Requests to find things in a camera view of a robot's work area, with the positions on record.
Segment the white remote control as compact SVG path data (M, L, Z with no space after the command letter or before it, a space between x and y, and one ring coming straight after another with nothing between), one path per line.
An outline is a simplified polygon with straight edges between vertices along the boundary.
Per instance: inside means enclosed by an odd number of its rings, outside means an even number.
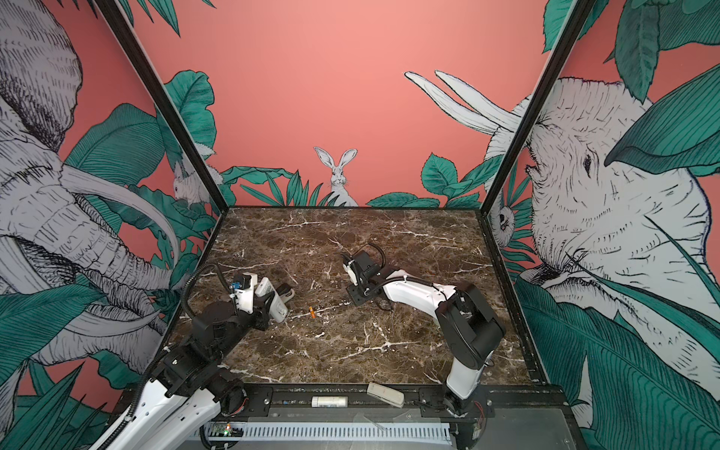
M264 300L264 305L267 307L269 316L274 322L280 324L285 321L289 311L279 291L267 277L261 279L255 289L255 294Z

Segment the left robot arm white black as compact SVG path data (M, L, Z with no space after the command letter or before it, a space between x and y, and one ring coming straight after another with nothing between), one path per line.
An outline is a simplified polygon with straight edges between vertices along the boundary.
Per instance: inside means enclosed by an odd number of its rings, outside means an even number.
M195 312L189 298L207 270L215 273L226 299ZM242 412L249 395L239 374L224 359L251 330L282 322L294 289L243 272L232 282L218 264L205 264L187 280L180 306L191 332L160 350L142 375L133 399L93 444L95 449L177 449L217 416Z

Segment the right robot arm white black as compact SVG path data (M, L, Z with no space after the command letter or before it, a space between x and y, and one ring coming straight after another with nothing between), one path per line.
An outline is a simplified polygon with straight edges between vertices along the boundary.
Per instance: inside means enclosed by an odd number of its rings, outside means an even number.
M444 405L454 416L464 416L474 406L474 396L485 368L506 336L506 327L476 285L463 281L445 285L420 279L386 262L380 247L369 246L381 256L375 262L360 249L341 254L351 284L346 291L352 303L362 306L382 298L403 304L435 320L453 356L444 382Z

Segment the grey stapler-like holder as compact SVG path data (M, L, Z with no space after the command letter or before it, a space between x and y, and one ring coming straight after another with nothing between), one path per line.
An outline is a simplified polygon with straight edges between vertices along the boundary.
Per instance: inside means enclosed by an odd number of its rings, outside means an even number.
M283 283L279 285L279 287L277 287L276 289L276 292L279 295L280 300L284 304L287 304L296 295L294 288L291 287L288 283Z

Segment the black front mounting rail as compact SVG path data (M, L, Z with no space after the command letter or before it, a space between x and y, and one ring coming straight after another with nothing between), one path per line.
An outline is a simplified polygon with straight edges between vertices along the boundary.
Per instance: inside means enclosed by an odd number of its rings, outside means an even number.
M403 393L405 408L420 410L424 417L455 418L448 410L449 390L442 384L392 384L390 387ZM232 418L268 417L273 409L308 409L314 398L327 397L347 399L349 409L395 409L371 397L366 384L246 384L245 393L244 406ZM557 408L564 413L570 411L566 394L556 385L481 384L459 405L469 417L479 413L493 417L498 409Z

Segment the white cylinder on rail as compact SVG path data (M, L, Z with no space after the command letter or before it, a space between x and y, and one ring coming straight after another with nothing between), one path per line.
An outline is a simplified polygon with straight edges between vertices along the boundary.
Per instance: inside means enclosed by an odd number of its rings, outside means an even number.
M312 408L347 408L348 397L316 396L311 399Z

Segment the grey box on rail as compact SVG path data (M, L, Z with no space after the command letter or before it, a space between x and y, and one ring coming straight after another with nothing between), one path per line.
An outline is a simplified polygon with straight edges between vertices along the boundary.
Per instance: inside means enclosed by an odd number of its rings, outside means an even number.
M394 388L370 382L367 386L367 394L373 399L378 399L388 405L401 408L405 403L405 395Z

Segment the black left frame post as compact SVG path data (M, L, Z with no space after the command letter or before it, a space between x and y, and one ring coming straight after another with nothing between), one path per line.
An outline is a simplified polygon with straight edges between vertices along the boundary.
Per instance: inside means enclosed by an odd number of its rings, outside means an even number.
M148 55L141 43L138 41L129 20L117 1L99 0L94 1L100 14L112 30L116 40L122 47L127 59L133 65L137 75L144 87L150 94L160 115L167 123L172 136L181 146L184 154L197 172L202 184L207 189L212 201L219 208L219 213L224 216L229 206L219 190L217 183L212 178L206 163L200 156L198 149L187 129L176 105L172 102L165 85L161 82L159 75L153 67Z

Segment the black frame post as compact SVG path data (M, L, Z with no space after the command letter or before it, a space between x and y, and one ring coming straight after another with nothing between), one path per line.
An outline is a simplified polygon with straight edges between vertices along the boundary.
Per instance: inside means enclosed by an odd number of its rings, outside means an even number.
M525 148L527 139L536 123L537 118L542 112L545 103L553 90L556 80L559 78L561 71L566 64L567 58L572 52L573 47L586 23L590 13L596 2L591 0L574 1L572 7L566 17L564 26L560 36L558 37L552 52L550 53L547 65L539 79L537 86L532 93L525 114L521 118L519 128L513 134L513 140L506 151L502 164L496 174L496 177L490 187L485 202L480 209L480 217L485 219L491 213L491 206L498 198L504 180L508 178L513 164Z
M148 55L141 43L138 41L129 20L117 1L99 0L94 1L100 14L112 30L116 40L122 47L127 59L133 65L137 75L144 87L150 94L160 115L167 123L172 136L181 146L184 154L197 172L202 184L207 189L212 201L219 208L219 213L224 216L229 206L219 190L217 183L212 178L206 163L200 156L198 149L187 129L176 105L172 102L165 85L161 82L159 75L153 67Z

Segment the black right frame post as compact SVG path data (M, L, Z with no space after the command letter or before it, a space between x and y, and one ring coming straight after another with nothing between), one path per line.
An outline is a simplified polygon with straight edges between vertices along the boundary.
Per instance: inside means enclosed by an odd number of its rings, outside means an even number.
M491 206L498 198L504 180L508 178L513 164L525 148L527 139L536 123L537 118L542 112L545 103L553 90L556 80L559 78L561 71L566 64L567 58L572 52L573 47L586 23L590 13L596 2L591 0L574 1L572 7L566 17L564 26L560 36L558 37L552 52L550 53L547 65L539 79L537 86L532 93L525 114L521 118L519 128L513 134L513 140L506 151L502 164L496 174L496 177L490 187L485 202L480 209L480 217L485 219L491 213Z

